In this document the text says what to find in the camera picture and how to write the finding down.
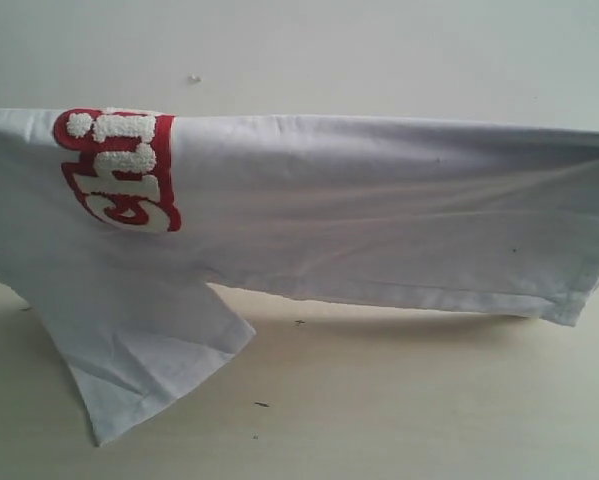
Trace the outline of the white t-shirt red lettering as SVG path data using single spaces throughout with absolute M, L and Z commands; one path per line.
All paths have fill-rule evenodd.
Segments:
M 251 340 L 215 285 L 573 325 L 599 285 L 599 132 L 0 108 L 0 282 L 106 444 Z

